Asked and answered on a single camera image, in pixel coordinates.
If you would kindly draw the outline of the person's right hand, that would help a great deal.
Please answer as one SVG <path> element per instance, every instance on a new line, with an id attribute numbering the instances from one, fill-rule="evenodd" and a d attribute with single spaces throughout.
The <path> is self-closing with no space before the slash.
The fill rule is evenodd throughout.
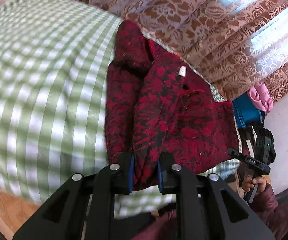
<path id="1" fill-rule="evenodd" d="M 249 192 L 254 186 L 257 185 L 257 193 L 260 194 L 265 191 L 265 189 L 270 186 L 265 177 L 252 178 L 250 175 L 246 175 L 242 182 L 242 189 L 244 192 Z"/>

